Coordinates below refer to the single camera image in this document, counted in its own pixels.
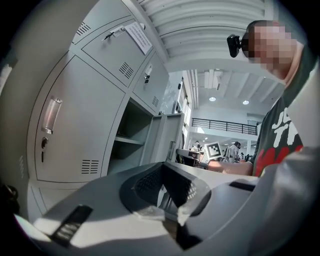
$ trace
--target gray locker cabinet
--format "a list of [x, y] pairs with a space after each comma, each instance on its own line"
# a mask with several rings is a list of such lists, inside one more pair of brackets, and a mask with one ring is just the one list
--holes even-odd
[[[54, 82], [39, 118], [34, 152], [37, 179], [76, 183], [99, 178], [124, 96], [109, 80], [73, 57]], [[42, 148], [44, 138], [48, 142]]]
[[100, 0], [85, 17], [72, 42], [77, 44], [102, 26], [129, 16], [131, 13], [121, 0]]
[[[145, 83], [145, 70], [152, 64], [153, 69], [150, 74], [149, 82]], [[169, 74], [162, 64], [160, 58], [155, 53], [146, 65], [138, 82], [136, 83], [133, 93], [146, 103], [153, 111], [159, 112], [164, 97], [166, 86], [168, 84]]]
[[[133, 22], [135, 22], [134, 19], [124, 22], [122, 25], [126, 26]], [[148, 53], [144, 55], [127, 32], [123, 32], [117, 37], [112, 35], [110, 38], [103, 40], [109, 32], [110, 30], [100, 34], [83, 47], [82, 50], [126, 87], [129, 87]]]

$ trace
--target black railing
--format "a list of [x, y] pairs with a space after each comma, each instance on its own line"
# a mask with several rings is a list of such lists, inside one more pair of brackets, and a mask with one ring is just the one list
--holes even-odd
[[225, 122], [225, 121], [217, 121], [217, 120], [192, 118], [192, 126], [227, 131], [227, 132], [257, 135], [256, 126], [237, 123], [237, 122]]

